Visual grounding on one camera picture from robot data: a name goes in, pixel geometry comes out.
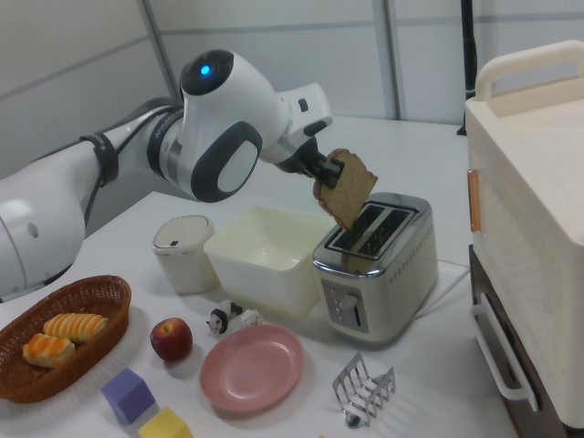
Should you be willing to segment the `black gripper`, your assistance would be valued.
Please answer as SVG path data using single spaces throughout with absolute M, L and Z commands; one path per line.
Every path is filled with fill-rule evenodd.
M 324 160 L 318 150 L 318 140 L 310 137 L 300 145 L 278 143 L 280 151 L 275 166 L 282 172 L 300 173 L 335 189 L 344 169 L 344 162 Z

